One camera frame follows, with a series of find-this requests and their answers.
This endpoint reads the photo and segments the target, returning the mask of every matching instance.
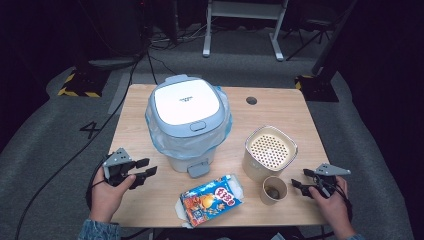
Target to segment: person's hand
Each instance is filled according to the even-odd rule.
[[[342,177],[336,176],[337,184],[347,197],[347,183]],[[343,197],[336,191],[328,199],[323,198],[315,187],[309,187],[309,192],[317,202],[324,218],[328,221],[337,239],[346,239],[355,235],[350,224],[347,207]]]
[[[113,187],[104,181],[104,170],[100,167],[93,180],[91,189],[91,212],[89,218],[93,221],[109,223],[113,214],[121,205],[122,196],[135,181],[135,175],[129,175],[117,187]]]

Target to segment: snack package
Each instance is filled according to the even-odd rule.
[[[193,228],[240,205],[242,198],[243,190],[236,176],[225,175],[182,193],[177,214],[180,208],[179,217],[185,217],[190,225],[186,227]]]

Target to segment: paper cup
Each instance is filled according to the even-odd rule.
[[[267,177],[261,189],[261,201],[266,205],[273,205],[287,196],[287,185],[279,177]]]

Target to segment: black cable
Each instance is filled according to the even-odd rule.
[[[94,178],[96,177],[96,174],[97,174],[97,171],[99,170],[99,168],[101,168],[102,167],[102,165],[103,165],[103,163],[106,161],[106,159],[102,159],[98,164],[97,164],[97,166],[96,166],[96,168],[94,169],[94,171],[93,171],[93,174],[91,175],[91,178],[90,178],[90,181],[89,181],[89,183],[88,183],[88,187],[87,187],[87,191],[85,192],[85,201],[86,201],[86,203],[87,203],[87,206],[88,206],[88,209],[90,209],[91,210],[91,201],[92,201],[92,189],[96,186],[96,185],[98,185],[98,184],[100,184],[100,183],[103,183],[103,182],[106,182],[106,179],[103,179],[102,181],[100,181],[100,182],[97,182],[97,183],[95,183],[95,184],[93,184],[93,181],[94,181]],[[129,239],[133,239],[133,238],[135,238],[135,237],[137,237],[138,235],[140,235],[140,234],[142,234],[142,233],[144,233],[144,232],[146,232],[147,230],[149,230],[150,228],[143,228],[143,229],[141,229],[140,231],[138,231],[138,232],[136,232],[136,233],[134,233],[134,234],[132,234],[132,235],[130,235],[130,236],[128,236],[128,237],[121,237],[121,240],[129,240]]]
[[[338,185],[336,184],[336,187],[334,187],[333,185],[325,182],[325,181],[321,181],[324,185],[332,188],[334,191],[338,192],[340,194],[340,196],[342,196],[343,201],[346,204],[346,210],[347,210],[347,214],[348,214],[348,218],[349,218],[349,222],[352,222],[352,218],[353,218],[353,211],[352,211],[352,203],[349,201],[349,199],[346,196],[346,193],[344,192],[344,190]],[[328,232],[325,234],[321,234],[318,236],[313,236],[313,237],[309,237],[309,238],[305,238],[305,240],[316,240],[316,239],[323,239],[326,237],[330,237],[333,236],[334,232]]]
[[[174,71],[172,71],[172,69],[170,69],[168,66],[166,66],[165,62],[163,62],[163,61],[161,61],[161,60],[159,60],[159,59],[156,59],[156,58],[154,58],[154,57],[152,57],[152,56],[150,56],[150,55],[149,55],[149,57],[150,57],[151,59],[153,59],[153,60],[156,60],[156,61],[158,61],[158,62],[162,63],[162,65],[163,65],[166,69],[168,69],[168,70],[169,70],[170,72],[172,72],[173,74],[177,75],[177,73],[175,73]]]
[[[321,236],[325,234],[324,226],[321,225]]]
[[[22,228],[22,223],[25,219],[25,215],[28,212],[29,208],[31,207],[34,200],[38,197],[38,195],[41,193],[41,191],[49,184],[66,166],[68,166],[75,158],[77,158],[93,141],[96,139],[96,137],[102,132],[102,130],[106,127],[106,125],[109,123],[109,121],[112,119],[112,117],[115,115],[115,113],[118,111],[118,109],[121,107],[122,103],[125,100],[125,97],[127,96],[128,88],[132,84],[132,75],[134,73],[135,68],[137,67],[137,64],[140,62],[141,58],[134,63],[131,73],[130,73],[130,80],[128,82],[127,90],[125,91],[124,97],[122,98],[119,105],[116,107],[116,109],[113,111],[113,113],[110,115],[109,118],[106,119],[105,123],[100,127],[99,131],[97,131],[94,136],[74,155],[72,156],[65,164],[63,164],[38,190],[37,192],[32,196],[31,200],[27,204],[27,206],[24,209],[24,212],[21,215],[21,218],[19,220],[16,233],[15,233],[15,240],[19,239],[19,234]]]
[[[177,35],[178,35],[178,37],[177,37],[178,44],[176,44],[176,45],[174,43],[172,43],[171,40],[168,37],[166,37],[166,35],[164,37],[162,37],[163,32],[156,32],[154,34],[157,34],[159,36],[156,39],[155,39],[155,36],[154,35],[152,36],[152,38],[150,40],[151,40],[151,42],[153,44],[150,45],[150,48],[151,49],[154,49],[154,50],[158,50],[158,51],[161,51],[161,50],[172,50],[175,47],[181,45],[182,43],[190,43],[190,42],[193,42],[193,41],[197,40],[198,38],[204,37],[204,36],[196,36],[196,34],[198,34],[200,32],[204,32],[204,31],[206,31],[206,25],[203,25],[203,26],[199,27],[196,30],[190,30],[190,32],[188,32],[187,29],[180,30],[177,33]],[[155,43],[160,43],[160,42],[166,42],[166,46],[155,45]]]
[[[150,59],[149,50],[147,50],[147,58],[149,59],[150,70],[152,71],[153,79],[155,80],[156,85],[158,85],[158,81],[156,80],[155,71],[153,70],[152,60]]]

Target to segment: strainer basket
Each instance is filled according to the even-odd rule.
[[[273,126],[257,129],[247,138],[245,147],[243,170],[256,182],[279,176],[297,155],[296,143]]]

